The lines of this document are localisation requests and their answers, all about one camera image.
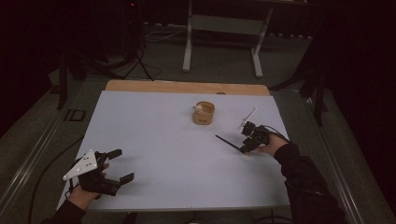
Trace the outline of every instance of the small brown basket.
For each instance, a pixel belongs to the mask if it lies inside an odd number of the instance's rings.
[[[195,105],[195,111],[192,114],[192,121],[200,125],[209,125],[212,123],[213,115],[215,114],[215,106],[207,101],[198,102]]]

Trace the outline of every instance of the dark background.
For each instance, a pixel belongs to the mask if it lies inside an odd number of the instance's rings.
[[[59,29],[69,32],[68,39],[83,36],[73,43],[92,57],[103,55],[108,36],[101,34],[88,1],[12,1],[3,2],[0,8],[6,15],[0,20],[1,136],[51,88],[48,74],[58,67]],[[150,24],[185,24],[186,8],[187,1],[151,0],[143,7],[143,16]],[[240,8],[238,16],[247,15]],[[198,10],[206,12],[207,8]],[[227,14],[227,7],[213,11]],[[394,213],[395,11],[391,0],[349,1],[332,10],[320,27],[324,19],[321,8],[276,7],[268,30],[285,38],[316,36],[303,63],[323,68],[326,87],[332,90]],[[79,44],[87,40],[91,44]]]

